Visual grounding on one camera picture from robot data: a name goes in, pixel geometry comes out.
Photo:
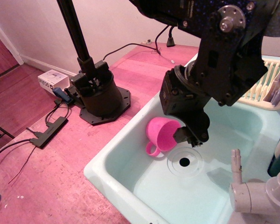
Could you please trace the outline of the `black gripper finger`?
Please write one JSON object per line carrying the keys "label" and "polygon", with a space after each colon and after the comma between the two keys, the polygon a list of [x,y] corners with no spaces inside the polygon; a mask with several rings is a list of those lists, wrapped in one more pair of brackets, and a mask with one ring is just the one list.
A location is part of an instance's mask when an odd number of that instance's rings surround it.
{"label": "black gripper finger", "polygon": [[173,138],[176,141],[176,143],[182,143],[188,141],[189,138],[188,128],[186,126],[177,128],[177,130],[173,135]]}

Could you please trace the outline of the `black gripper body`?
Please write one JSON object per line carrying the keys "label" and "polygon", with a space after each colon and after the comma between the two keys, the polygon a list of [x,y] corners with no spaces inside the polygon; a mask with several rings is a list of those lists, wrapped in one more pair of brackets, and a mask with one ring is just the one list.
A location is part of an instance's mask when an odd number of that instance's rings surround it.
{"label": "black gripper body", "polygon": [[210,97],[198,93],[197,87],[189,90],[193,85],[185,78],[186,68],[178,65],[168,70],[162,82],[160,101],[163,113],[182,121],[188,128],[188,143],[197,147],[209,139],[208,128],[210,119],[204,112],[204,107]]}

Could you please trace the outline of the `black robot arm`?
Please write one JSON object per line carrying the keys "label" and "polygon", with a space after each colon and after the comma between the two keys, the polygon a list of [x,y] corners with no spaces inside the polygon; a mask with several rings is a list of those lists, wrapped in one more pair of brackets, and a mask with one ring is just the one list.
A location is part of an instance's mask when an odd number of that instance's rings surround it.
{"label": "black robot arm", "polygon": [[201,40],[196,60],[167,71],[160,90],[164,114],[184,123],[175,141],[201,145],[209,138],[208,101],[232,106],[267,72],[262,41],[280,37],[280,0],[134,0],[133,5]]}

